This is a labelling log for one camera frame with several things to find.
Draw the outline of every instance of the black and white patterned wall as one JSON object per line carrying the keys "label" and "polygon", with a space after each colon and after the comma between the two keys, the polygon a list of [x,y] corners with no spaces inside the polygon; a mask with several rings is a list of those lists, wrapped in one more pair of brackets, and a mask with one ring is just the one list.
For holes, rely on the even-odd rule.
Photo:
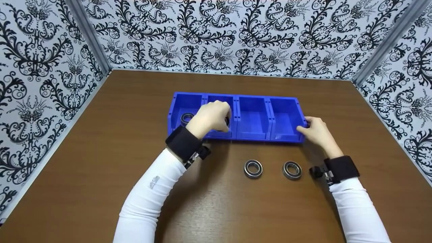
{"label": "black and white patterned wall", "polygon": [[360,91],[432,182],[432,4]]}
{"label": "black and white patterned wall", "polygon": [[113,67],[352,79],[412,0],[83,0]]}
{"label": "black and white patterned wall", "polygon": [[64,0],[0,2],[0,218],[102,72]]}

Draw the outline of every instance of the wooden table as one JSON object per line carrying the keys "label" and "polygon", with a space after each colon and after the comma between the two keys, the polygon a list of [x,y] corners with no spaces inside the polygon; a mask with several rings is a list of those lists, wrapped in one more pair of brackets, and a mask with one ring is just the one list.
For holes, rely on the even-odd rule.
{"label": "wooden table", "polygon": [[[430,242],[432,189],[347,81],[114,71],[0,229],[7,243],[111,242],[120,208],[164,148],[174,91],[298,97],[355,161],[393,242]],[[329,194],[307,173],[310,144],[218,141],[162,208],[157,242],[343,242]],[[259,160],[258,180],[243,174]]]}

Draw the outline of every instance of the left hand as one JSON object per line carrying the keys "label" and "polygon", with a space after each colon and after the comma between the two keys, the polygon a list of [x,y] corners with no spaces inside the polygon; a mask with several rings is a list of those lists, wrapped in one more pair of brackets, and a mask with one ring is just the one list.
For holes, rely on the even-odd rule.
{"label": "left hand", "polygon": [[197,114],[186,125],[186,129],[198,139],[203,139],[212,129],[228,132],[225,117],[231,119],[231,107],[227,102],[219,100],[209,102],[201,106]]}

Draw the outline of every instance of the hand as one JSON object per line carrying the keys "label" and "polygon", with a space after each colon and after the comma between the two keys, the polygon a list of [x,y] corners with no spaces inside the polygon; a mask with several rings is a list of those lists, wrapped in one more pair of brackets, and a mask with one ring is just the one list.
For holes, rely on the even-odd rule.
{"label": "hand", "polygon": [[297,131],[312,143],[320,146],[330,159],[343,156],[325,122],[318,117],[306,116],[305,118],[308,121],[309,128],[298,126]]}
{"label": "hand", "polygon": [[201,106],[197,114],[186,125],[195,137],[203,137],[212,129],[228,132],[225,117],[231,119],[231,107],[227,102],[216,100]]}

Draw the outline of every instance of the bin compartment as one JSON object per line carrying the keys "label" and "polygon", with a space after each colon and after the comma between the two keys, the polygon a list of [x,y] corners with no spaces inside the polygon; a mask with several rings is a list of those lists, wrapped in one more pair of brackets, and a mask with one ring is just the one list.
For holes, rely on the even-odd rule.
{"label": "bin compartment", "polygon": [[237,109],[234,105],[235,95],[229,94],[207,94],[206,103],[215,102],[216,100],[227,102],[231,107],[231,119],[229,120],[229,131],[221,132],[211,130],[205,138],[216,138],[216,139],[235,139],[237,132]]}
{"label": "bin compartment", "polygon": [[172,99],[168,113],[168,135],[181,125],[180,118],[184,113],[196,115],[200,107],[205,103],[202,93],[176,92]]}
{"label": "bin compartment", "polygon": [[267,141],[272,120],[263,96],[238,96],[237,140]]}
{"label": "bin compartment", "polygon": [[303,142],[297,126],[306,126],[299,101],[292,97],[269,97],[273,128],[270,140],[281,142]]}

